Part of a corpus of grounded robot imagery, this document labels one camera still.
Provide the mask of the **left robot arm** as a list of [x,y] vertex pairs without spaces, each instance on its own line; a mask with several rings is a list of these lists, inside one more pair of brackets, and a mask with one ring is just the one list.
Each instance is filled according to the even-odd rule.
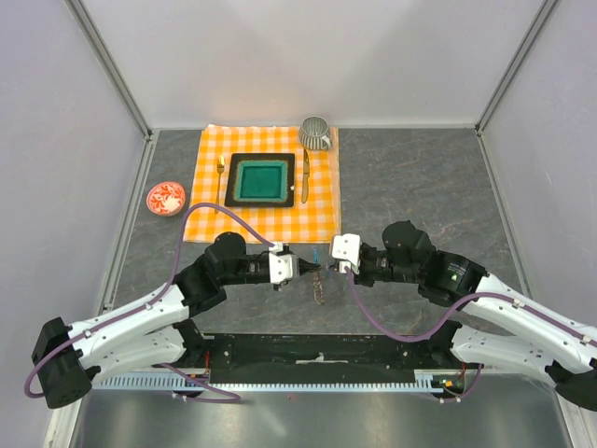
[[191,265],[144,297],[70,325],[60,317],[47,321],[35,343],[25,394],[59,409],[128,370],[177,361],[197,366],[205,346],[190,320],[224,301],[227,286],[279,288],[320,268],[286,244],[249,254],[240,234],[222,233]]

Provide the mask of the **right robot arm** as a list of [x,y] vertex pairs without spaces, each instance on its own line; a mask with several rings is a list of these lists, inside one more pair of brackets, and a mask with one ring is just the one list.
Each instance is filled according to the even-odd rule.
[[427,344],[429,360],[449,367],[457,359],[511,370],[552,386],[576,406],[596,409],[596,328],[560,315],[534,301],[476,262],[438,250],[429,236],[410,221],[398,221],[382,233],[383,248],[363,243],[357,234],[336,235],[330,255],[350,286],[377,282],[410,283],[430,302],[447,312],[426,333],[386,336],[403,343],[428,341],[461,311],[507,330],[496,336],[457,325],[450,335]]

